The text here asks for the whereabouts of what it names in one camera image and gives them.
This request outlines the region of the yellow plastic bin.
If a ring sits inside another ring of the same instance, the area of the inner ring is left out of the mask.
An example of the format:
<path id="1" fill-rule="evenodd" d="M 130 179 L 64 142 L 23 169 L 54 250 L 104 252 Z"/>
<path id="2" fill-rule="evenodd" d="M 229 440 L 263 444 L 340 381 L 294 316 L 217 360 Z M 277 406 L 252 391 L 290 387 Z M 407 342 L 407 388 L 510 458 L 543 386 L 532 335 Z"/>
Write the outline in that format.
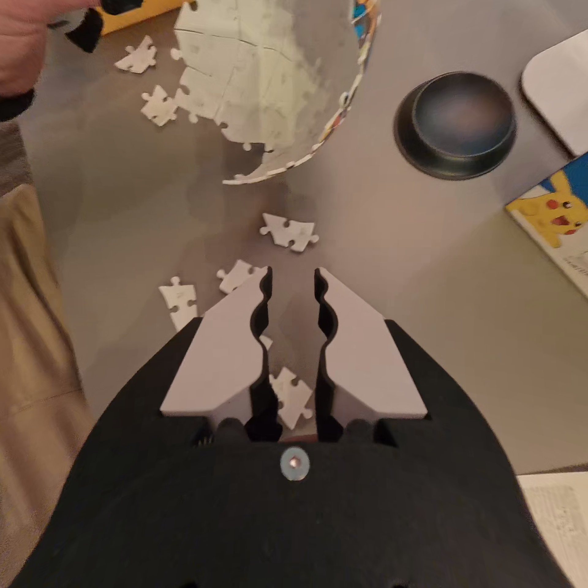
<path id="1" fill-rule="evenodd" d="M 185 1 L 143 1 L 142 6 L 119 15 L 109 15 L 96 7 L 103 20 L 102 36 L 120 31 L 135 24 L 181 8 Z"/>

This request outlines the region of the black round puzzle stand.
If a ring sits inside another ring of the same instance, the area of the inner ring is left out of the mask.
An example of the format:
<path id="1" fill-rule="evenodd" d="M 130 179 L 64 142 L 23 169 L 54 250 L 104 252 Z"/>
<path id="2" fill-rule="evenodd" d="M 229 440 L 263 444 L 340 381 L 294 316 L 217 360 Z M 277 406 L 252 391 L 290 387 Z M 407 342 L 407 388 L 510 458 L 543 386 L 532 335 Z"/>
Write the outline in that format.
<path id="1" fill-rule="evenodd" d="M 441 180 L 468 180 L 499 166 L 516 140 L 509 94 L 484 75 L 455 71 L 409 92 L 398 107 L 393 134 L 406 161 Z"/>

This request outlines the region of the blue puzzle box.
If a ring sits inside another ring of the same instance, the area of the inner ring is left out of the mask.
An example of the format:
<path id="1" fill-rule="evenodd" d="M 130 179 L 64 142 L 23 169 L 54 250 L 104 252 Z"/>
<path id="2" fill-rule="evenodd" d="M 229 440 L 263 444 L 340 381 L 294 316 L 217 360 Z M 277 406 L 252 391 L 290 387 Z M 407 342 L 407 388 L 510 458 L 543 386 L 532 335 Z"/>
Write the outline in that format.
<path id="1" fill-rule="evenodd" d="M 587 154 L 504 209 L 587 297 Z"/>

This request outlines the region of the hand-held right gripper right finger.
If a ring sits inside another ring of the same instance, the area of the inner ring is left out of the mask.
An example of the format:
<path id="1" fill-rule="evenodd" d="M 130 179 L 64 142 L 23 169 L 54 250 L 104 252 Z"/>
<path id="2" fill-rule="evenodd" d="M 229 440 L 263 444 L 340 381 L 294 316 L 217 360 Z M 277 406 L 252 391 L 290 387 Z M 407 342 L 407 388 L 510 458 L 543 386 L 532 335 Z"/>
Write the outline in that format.
<path id="1" fill-rule="evenodd" d="M 325 268 L 314 273 L 326 337 L 315 386 L 318 439 L 336 442 L 362 420 L 423 419 L 428 411 L 386 319 Z"/>

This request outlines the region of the person's beige trousers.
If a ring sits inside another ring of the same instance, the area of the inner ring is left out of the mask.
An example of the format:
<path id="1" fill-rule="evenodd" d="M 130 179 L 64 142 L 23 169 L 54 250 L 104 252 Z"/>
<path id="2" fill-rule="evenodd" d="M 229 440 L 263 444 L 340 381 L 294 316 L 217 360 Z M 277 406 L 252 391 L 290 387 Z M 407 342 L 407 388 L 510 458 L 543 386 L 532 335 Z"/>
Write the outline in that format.
<path id="1" fill-rule="evenodd" d="M 93 426 L 33 186 L 1 198 L 1 587 L 45 530 Z"/>

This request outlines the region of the partly built puzzle ball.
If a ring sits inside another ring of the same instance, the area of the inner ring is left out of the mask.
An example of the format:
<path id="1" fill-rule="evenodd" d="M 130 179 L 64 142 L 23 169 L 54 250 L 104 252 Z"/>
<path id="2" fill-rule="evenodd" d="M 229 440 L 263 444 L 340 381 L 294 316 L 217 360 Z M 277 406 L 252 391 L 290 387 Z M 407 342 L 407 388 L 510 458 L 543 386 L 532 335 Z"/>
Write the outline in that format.
<path id="1" fill-rule="evenodd" d="M 225 185 L 261 182 L 310 160 L 344 121 L 364 76 L 381 1 L 184 2 L 174 101 L 214 122 L 260 165 Z"/>

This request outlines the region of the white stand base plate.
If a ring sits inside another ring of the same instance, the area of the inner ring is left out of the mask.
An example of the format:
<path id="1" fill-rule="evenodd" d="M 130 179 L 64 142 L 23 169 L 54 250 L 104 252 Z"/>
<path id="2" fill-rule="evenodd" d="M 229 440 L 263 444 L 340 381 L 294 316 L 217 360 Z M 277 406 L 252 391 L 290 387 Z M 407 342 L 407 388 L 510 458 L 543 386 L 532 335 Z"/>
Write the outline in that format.
<path id="1" fill-rule="evenodd" d="M 566 149 L 576 158 L 587 153 L 587 30 L 535 55 L 521 87 Z"/>

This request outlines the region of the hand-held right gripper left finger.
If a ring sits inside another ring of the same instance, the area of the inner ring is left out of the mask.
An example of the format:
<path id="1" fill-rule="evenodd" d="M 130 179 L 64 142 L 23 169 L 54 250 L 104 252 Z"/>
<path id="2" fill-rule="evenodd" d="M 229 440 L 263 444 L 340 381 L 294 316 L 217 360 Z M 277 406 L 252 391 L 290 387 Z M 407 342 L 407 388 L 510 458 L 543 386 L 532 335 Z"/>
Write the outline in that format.
<path id="1" fill-rule="evenodd" d="M 160 406 L 166 417 L 202 417 L 211 430 L 237 420 L 251 440 L 279 440 L 278 400 L 269 382 L 268 350 L 273 272 L 255 271 L 208 310 Z"/>

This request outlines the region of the white instruction sheet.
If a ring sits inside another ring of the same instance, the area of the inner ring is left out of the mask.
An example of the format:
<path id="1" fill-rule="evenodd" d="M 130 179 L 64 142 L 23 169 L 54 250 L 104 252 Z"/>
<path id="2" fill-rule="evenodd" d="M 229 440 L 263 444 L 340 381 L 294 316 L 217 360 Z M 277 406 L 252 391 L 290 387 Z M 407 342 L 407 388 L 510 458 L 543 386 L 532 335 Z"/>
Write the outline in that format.
<path id="1" fill-rule="evenodd" d="M 587 587 L 587 472 L 524 474 L 518 483 L 559 566 L 574 587 Z"/>

